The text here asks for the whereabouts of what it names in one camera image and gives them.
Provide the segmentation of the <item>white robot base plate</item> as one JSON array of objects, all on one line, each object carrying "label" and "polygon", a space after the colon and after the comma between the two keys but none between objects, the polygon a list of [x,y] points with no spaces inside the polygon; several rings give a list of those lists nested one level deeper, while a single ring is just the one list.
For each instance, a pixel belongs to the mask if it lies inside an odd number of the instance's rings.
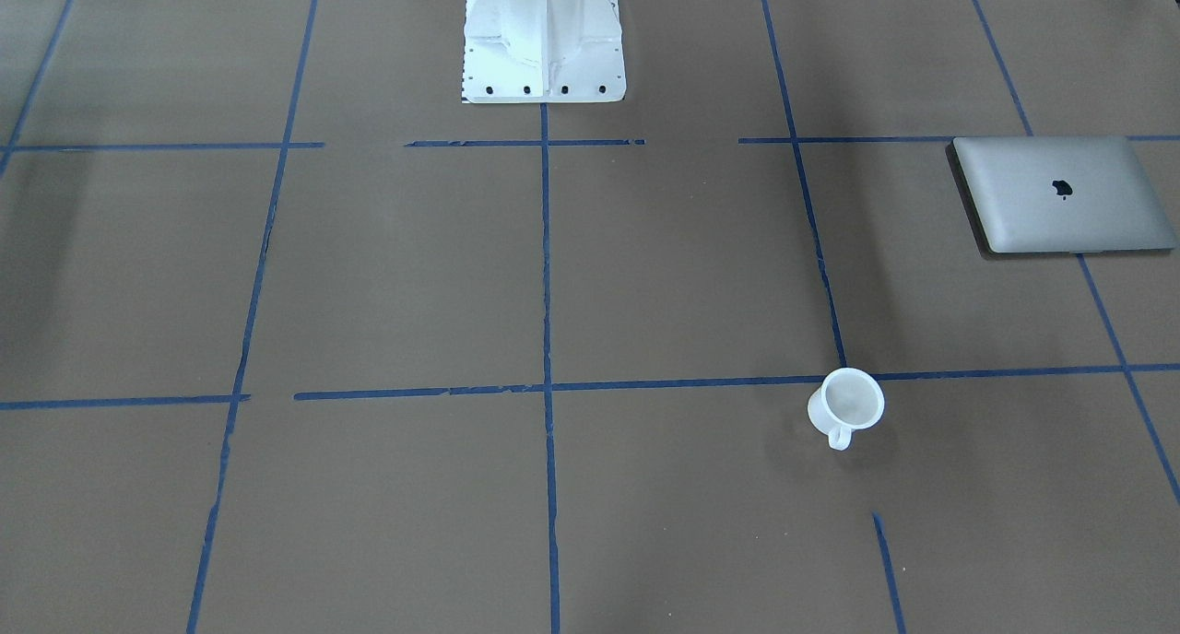
[{"label": "white robot base plate", "polygon": [[465,0],[463,102],[621,102],[620,0]]}]

